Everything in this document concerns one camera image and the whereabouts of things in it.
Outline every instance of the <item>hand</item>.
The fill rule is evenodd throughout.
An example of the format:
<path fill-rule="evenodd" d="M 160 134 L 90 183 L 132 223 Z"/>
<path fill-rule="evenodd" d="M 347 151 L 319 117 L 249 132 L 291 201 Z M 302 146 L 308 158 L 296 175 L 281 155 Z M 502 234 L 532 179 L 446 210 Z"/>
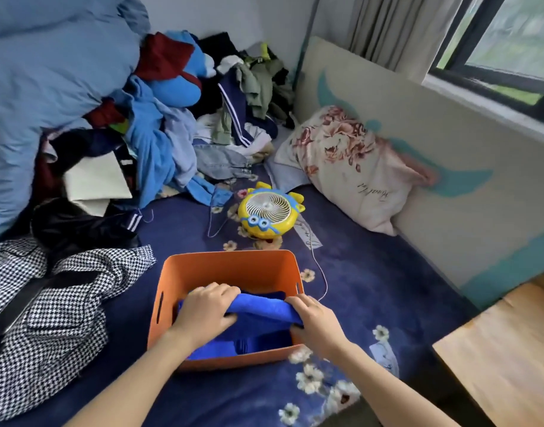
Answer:
<path fill-rule="evenodd" d="M 236 322 L 236 315 L 225 313 L 238 294 L 236 286 L 211 283 L 197 287 L 185 298 L 168 333 L 177 336 L 177 344 L 189 344 L 190 351 L 195 351 Z"/>
<path fill-rule="evenodd" d="M 337 354 L 349 344 L 333 310 L 305 294 L 286 298 L 296 309 L 304 328 L 292 326 L 292 332 L 300 337 L 319 357 L 335 362 Z"/>

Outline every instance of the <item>window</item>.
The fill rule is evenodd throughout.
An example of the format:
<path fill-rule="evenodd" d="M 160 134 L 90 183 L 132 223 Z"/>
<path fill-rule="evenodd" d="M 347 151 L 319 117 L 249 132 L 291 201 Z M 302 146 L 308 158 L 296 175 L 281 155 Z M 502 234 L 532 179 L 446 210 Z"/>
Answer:
<path fill-rule="evenodd" d="M 544 122 L 544 0 L 463 0 L 430 74 Z"/>

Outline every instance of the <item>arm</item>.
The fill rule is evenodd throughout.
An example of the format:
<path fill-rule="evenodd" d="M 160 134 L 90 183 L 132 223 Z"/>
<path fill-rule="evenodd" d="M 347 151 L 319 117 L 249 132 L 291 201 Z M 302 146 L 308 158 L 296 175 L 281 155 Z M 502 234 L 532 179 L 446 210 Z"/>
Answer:
<path fill-rule="evenodd" d="M 236 322 L 226 316 L 240 289 L 212 283 L 193 290 L 159 342 L 88 403 L 66 427 L 139 427 L 169 376 L 194 350 Z"/>
<path fill-rule="evenodd" d="M 373 361 L 345 337 L 332 310 L 300 294 L 286 299 L 304 328 L 292 331 L 321 358 L 332 361 L 353 381 L 385 427 L 459 427 L 450 417 Z"/>

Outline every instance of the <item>window sill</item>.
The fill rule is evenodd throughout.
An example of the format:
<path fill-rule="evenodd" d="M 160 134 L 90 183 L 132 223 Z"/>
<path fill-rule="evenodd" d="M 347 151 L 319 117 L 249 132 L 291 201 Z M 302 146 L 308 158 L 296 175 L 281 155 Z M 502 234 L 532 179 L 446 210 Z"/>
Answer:
<path fill-rule="evenodd" d="M 465 88 L 427 74 L 422 85 L 544 143 L 544 123 Z"/>

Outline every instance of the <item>cartoon fan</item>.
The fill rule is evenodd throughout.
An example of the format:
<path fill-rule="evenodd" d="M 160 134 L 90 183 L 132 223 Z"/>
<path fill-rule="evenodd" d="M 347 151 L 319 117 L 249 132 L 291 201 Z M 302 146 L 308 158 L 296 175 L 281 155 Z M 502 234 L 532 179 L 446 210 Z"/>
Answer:
<path fill-rule="evenodd" d="M 238 215 L 250 235 L 266 240 L 282 236 L 294 227 L 297 216 L 305 210 L 303 201 L 302 195 L 285 194 L 260 181 L 255 189 L 248 189 Z"/>

